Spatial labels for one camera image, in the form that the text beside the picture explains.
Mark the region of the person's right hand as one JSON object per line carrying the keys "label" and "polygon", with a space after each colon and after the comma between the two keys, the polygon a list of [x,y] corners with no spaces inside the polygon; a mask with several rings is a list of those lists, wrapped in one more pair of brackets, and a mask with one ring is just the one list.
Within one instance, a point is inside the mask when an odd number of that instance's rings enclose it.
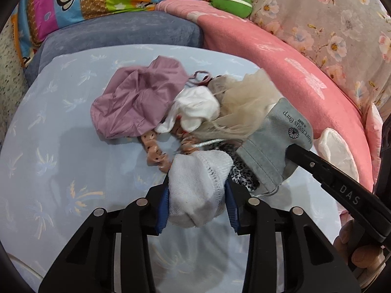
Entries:
{"label": "person's right hand", "polygon": [[371,281],[382,272],[385,256],[381,247],[365,245],[355,249],[351,258],[348,258],[347,244],[351,238],[353,221],[349,220],[344,224],[339,235],[335,238],[333,246],[346,263],[351,261],[356,267],[364,270],[359,277],[360,281]]}

